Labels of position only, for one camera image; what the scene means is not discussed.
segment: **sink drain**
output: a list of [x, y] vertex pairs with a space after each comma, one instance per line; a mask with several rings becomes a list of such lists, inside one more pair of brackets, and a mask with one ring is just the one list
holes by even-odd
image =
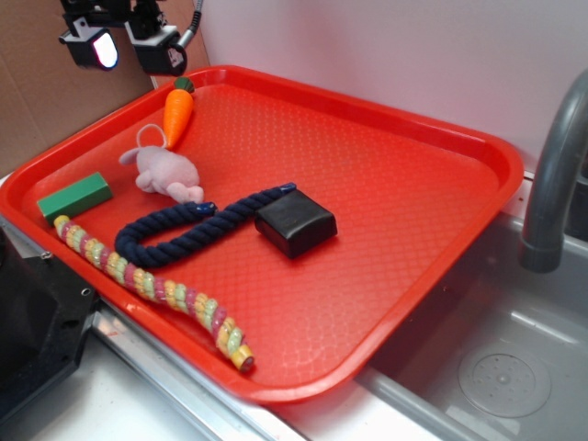
[[515, 345], [486, 345], [459, 365], [459, 386], [479, 409], [516, 418], [537, 411], [549, 398], [551, 381], [543, 363]]

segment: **mouse ear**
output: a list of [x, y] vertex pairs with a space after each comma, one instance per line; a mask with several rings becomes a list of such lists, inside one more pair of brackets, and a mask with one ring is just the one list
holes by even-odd
[[143, 127], [141, 127], [141, 129], [137, 132], [137, 145], [139, 147], [145, 147], [144, 145], [141, 145], [141, 136], [142, 136], [143, 132], [146, 131], [147, 129], [156, 129], [159, 131], [159, 133], [162, 135], [162, 140], [164, 142], [164, 144], [160, 145], [160, 147], [162, 149], [166, 149], [167, 148], [167, 137], [165, 136], [164, 130], [161, 127], [159, 127], [157, 124], [146, 124]]
[[137, 155], [139, 154], [140, 149], [141, 147], [135, 147], [134, 149], [123, 153], [119, 157], [119, 162], [123, 165], [135, 164], [137, 162]]

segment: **colorful beaded toy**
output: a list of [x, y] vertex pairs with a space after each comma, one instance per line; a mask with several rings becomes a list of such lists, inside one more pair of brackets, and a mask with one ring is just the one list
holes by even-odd
[[254, 355], [244, 341], [243, 331], [215, 299], [173, 280], [156, 277], [129, 263], [67, 216], [59, 216], [53, 224], [62, 241], [124, 288], [143, 299], [166, 304], [175, 311], [196, 318], [212, 335], [222, 354], [241, 372], [253, 366]]

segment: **white wall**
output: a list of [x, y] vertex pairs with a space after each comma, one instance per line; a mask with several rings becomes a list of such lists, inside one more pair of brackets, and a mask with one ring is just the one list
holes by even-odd
[[586, 0], [207, 0], [211, 64], [237, 64], [486, 131], [534, 170], [588, 67]]

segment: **black box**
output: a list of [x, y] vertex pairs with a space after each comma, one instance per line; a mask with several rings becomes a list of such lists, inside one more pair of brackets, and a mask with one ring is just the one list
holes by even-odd
[[258, 210], [255, 227], [290, 259], [337, 234], [334, 215], [299, 190]]

